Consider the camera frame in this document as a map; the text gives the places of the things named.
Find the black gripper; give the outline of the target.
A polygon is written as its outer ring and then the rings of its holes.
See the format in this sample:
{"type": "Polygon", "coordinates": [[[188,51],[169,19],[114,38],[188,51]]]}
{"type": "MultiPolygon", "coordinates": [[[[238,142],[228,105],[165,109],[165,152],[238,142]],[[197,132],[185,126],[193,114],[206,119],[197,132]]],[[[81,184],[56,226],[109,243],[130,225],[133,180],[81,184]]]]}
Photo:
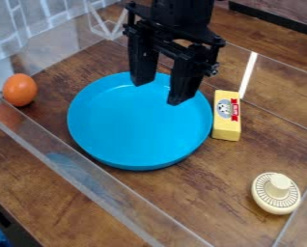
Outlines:
{"type": "Polygon", "coordinates": [[[158,54],[173,59],[168,104],[192,98],[202,77],[216,75],[218,49],[225,40],[208,27],[214,0],[152,0],[125,4],[130,79],[136,86],[153,81],[158,54]]]}

